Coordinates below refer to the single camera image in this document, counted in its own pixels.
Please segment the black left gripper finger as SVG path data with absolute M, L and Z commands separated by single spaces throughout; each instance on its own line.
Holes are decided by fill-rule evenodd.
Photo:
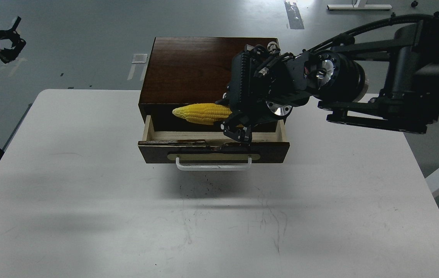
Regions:
M 0 49 L 0 60 L 4 64 L 8 64 L 16 60 L 26 44 L 27 42 L 24 39 L 12 41 L 11 47 L 9 49 Z
M 19 43 L 21 41 L 19 33 L 17 33 L 17 27 L 21 22 L 21 17 L 17 16 L 13 20 L 13 25 L 7 30 L 0 30 L 0 40 L 8 39 L 11 43 Z

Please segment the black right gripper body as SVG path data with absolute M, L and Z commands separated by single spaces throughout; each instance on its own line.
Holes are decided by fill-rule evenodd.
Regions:
M 306 105 L 309 93 L 296 90 L 288 62 L 292 53 L 280 53 L 260 44 L 246 45 L 234 56 L 231 79 L 225 93 L 225 105 L 231 114 L 227 125 L 260 125 L 285 120 L 294 107 Z

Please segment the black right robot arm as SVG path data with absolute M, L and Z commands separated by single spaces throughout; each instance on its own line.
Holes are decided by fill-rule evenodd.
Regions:
M 311 97 L 328 122 L 424 134 L 439 118 L 439 13 L 371 22 L 304 49 L 246 46 L 234 56 L 218 105 L 223 134 L 243 144 L 252 128 L 285 120 Z

